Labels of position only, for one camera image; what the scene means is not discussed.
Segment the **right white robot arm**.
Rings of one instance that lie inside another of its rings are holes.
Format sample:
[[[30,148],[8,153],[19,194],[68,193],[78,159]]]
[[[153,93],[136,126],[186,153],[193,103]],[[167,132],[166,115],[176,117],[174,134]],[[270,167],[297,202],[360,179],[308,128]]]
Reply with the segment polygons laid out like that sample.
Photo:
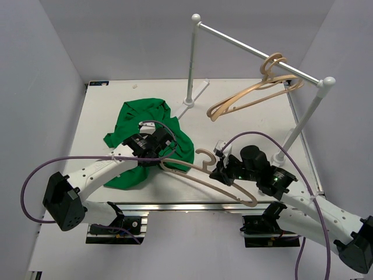
[[[262,214],[264,228],[297,233],[324,245],[352,270],[367,274],[372,266],[372,216],[362,218],[339,208],[323,197],[309,193],[295,175],[273,166],[264,152],[250,145],[240,157],[231,146],[218,141],[214,154],[219,158],[209,176],[227,186],[236,180],[252,181],[275,201]]]

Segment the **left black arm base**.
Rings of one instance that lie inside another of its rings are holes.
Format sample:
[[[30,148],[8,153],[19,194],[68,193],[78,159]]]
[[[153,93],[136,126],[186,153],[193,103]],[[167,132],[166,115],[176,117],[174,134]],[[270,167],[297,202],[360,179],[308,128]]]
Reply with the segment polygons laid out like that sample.
[[[142,217],[125,215],[113,202],[87,202],[87,244],[140,245]]]

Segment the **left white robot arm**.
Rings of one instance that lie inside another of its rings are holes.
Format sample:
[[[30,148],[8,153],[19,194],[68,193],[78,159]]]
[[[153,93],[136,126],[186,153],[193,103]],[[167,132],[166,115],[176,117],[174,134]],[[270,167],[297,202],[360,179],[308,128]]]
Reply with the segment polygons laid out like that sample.
[[[160,152],[175,143],[165,128],[152,134],[135,134],[118,145],[108,159],[100,159],[76,172],[56,172],[49,178],[43,205],[59,228],[66,232],[80,223],[120,231],[124,214],[113,202],[93,202],[88,197],[120,174],[140,166],[160,163]]]

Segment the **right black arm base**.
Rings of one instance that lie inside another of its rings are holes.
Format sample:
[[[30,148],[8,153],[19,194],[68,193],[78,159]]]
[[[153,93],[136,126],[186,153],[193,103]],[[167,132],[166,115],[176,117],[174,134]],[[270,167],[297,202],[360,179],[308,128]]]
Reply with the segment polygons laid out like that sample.
[[[299,247],[300,237],[283,230],[278,220],[287,207],[280,202],[272,202],[260,215],[245,215],[240,232],[244,235],[246,248]]]

